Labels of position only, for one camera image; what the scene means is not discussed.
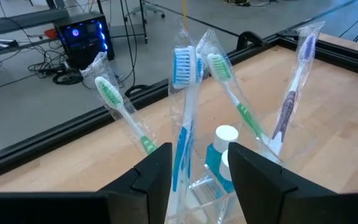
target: wooden tabletop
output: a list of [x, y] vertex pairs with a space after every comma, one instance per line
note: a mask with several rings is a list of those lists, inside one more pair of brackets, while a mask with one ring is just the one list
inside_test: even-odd
[[[321, 39], [358, 49], [358, 44], [335, 37]], [[234, 67], [237, 81], [270, 131], [294, 61], [293, 51], [274, 47]], [[221, 124], [241, 120], [213, 78], [201, 86], [198, 111], [199, 138]], [[139, 114], [159, 143], [172, 140], [167, 98]], [[303, 128], [295, 125], [289, 131], [288, 148], [310, 148], [291, 168], [333, 191], [358, 191], [358, 74], [315, 60], [295, 121]], [[121, 121], [112, 123], [1, 175], [0, 192], [100, 189], [145, 156], [123, 127]]]

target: toothpaste cap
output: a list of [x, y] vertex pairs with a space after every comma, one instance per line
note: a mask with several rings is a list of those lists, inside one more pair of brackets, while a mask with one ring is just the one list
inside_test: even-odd
[[231, 181], [230, 169], [229, 169], [229, 161], [227, 159], [227, 153], [229, 151], [226, 150], [222, 154], [221, 166], [219, 167], [219, 173], [221, 173], [222, 177], [228, 181]]
[[239, 132], [236, 128], [230, 125], [221, 125], [216, 128], [213, 146], [218, 152], [223, 153], [229, 148], [230, 142], [237, 142], [238, 137]]

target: gray floor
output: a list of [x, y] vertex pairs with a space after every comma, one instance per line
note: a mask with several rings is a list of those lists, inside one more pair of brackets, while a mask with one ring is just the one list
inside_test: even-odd
[[[85, 5], [86, 0], [78, 0]], [[153, 2], [181, 12], [181, 1], [154, 0]], [[293, 26], [308, 18], [336, 7], [346, 1], [328, 0], [299, 0], [280, 1], [266, 7], [236, 7], [224, 4], [221, 0], [193, 0], [188, 1], [188, 14], [195, 19], [205, 21], [214, 26], [241, 33], [252, 30], [262, 37], [279, 30]], [[132, 9], [138, 1], [128, 0]], [[32, 7], [25, 0], [2, 1], [7, 16], [24, 14], [43, 10], [45, 7]], [[70, 14], [81, 13], [72, 0], [67, 1]], [[103, 9], [108, 20], [111, 17], [112, 26], [123, 25], [121, 8], [118, 0], [103, 2]], [[170, 75], [170, 61], [172, 57], [173, 38], [178, 32], [181, 16], [165, 11], [166, 18], [159, 14], [149, 13], [147, 35], [149, 43], [144, 44], [143, 38], [137, 38], [136, 84], [150, 85], [168, 78]], [[140, 23], [140, 15], [132, 16], [135, 24]], [[326, 20], [323, 32], [339, 35], [358, 19], [358, 1], [318, 20]], [[28, 34], [40, 34], [51, 26], [27, 29]], [[198, 40], [209, 27], [192, 20], [188, 21], [188, 30], [193, 38]], [[236, 46], [236, 38], [227, 33], [216, 30], [221, 45], [226, 51]], [[358, 33], [358, 26], [353, 27], [346, 35], [353, 39]], [[0, 35], [0, 38], [25, 40], [23, 32], [12, 32]], [[131, 39], [134, 51], [134, 39]], [[111, 66], [118, 75], [125, 77], [131, 70], [131, 61], [126, 38], [113, 40], [116, 59]], [[0, 88], [0, 149], [29, 138], [35, 134], [64, 123], [81, 114], [99, 107], [101, 104], [92, 91], [81, 84], [72, 86], [58, 86], [51, 78], [39, 79], [32, 76], [27, 67], [42, 61], [42, 55], [36, 51], [20, 53], [4, 62], [0, 71], [0, 85], [20, 80]], [[132, 84], [132, 78], [124, 82], [123, 90]]]

